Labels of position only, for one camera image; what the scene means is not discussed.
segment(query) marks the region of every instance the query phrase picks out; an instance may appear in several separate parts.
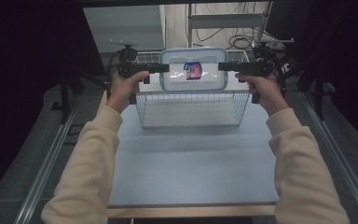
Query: person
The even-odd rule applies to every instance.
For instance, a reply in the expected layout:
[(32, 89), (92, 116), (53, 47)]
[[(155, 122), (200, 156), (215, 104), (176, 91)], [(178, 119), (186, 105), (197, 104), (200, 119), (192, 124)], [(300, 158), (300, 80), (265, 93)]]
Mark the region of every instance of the person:
[[(129, 105), (130, 94), (139, 91), (138, 80), (147, 76), (147, 72), (127, 79), (113, 75), (110, 98), (84, 126), (54, 197), (43, 209), (45, 223), (107, 223), (120, 114)], [(250, 93), (260, 93), (259, 103), (269, 115), (269, 145), (276, 155), (275, 186), (280, 196), (277, 223), (350, 223), (314, 136), (300, 124), (273, 76), (236, 77), (249, 83)]]

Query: cream sweatshirt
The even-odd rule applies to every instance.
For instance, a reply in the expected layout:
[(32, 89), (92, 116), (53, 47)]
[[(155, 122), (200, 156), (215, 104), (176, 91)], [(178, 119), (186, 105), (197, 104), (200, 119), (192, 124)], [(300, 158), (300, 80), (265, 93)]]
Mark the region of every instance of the cream sweatshirt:
[[(45, 223), (107, 223), (122, 121), (115, 110), (103, 106), (84, 126), (54, 197), (43, 209)], [(310, 129), (299, 123), (293, 109), (274, 114), (267, 125), (277, 157), (277, 222), (350, 223)]]

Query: sticker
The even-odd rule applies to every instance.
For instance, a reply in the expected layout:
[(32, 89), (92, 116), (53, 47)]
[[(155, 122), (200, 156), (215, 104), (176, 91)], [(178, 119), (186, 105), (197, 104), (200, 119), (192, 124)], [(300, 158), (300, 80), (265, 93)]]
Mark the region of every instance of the sticker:
[(186, 71), (186, 80), (201, 79), (202, 77), (201, 63), (185, 63), (183, 69)]

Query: human hand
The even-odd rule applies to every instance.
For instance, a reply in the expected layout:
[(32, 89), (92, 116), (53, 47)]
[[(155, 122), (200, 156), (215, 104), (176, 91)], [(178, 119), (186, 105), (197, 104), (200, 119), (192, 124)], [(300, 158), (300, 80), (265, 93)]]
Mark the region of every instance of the human hand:
[(274, 75), (269, 75), (268, 77), (255, 77), (237, 73), (235, 77), (239, 80), (248, 82), (249, 92), (251, 94), (257, 92), (260, 93), (259, 103), (267, 111), (270, 117), (276, 112), (289, 108), (289, 105), (283, 99)]
[(106, 105), (116, 110), (119, 114), (130, 104), (130, 95), (139, 92), (139, 81), (149, 76), (149, 72), (139, 72), (132, 77), (124, 78), (118, 74), (112, 77), (112, 94)]

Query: wire basket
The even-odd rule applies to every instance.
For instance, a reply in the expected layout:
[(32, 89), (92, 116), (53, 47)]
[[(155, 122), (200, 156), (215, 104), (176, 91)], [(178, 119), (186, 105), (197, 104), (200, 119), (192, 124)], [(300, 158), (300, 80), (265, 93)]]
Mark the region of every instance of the wire basket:
[[(249, 62), (243, 50), (227, 52), (230, 62)], [(137, 63), (158, 63), (159, 52), (138, 53)], [(144, 128), (239, 126), (248, 91), (148, 91), (136, 95)]]

